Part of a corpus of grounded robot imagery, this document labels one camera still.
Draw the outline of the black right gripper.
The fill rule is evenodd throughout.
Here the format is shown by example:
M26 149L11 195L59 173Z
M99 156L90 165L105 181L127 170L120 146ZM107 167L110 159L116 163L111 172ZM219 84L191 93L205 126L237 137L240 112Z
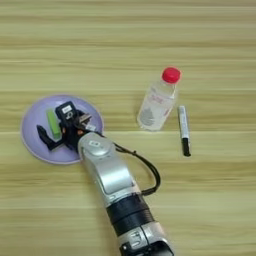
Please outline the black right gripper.
M86 126L90 119L91 115L85 113L73 120L70 120L67 125L62 127L63 139L58 141L51 139L41 125L37 126L37 132L40 140L47 146L49 151L52 151L55 148L65 144L69 149L78 152L79 140L89 132Z

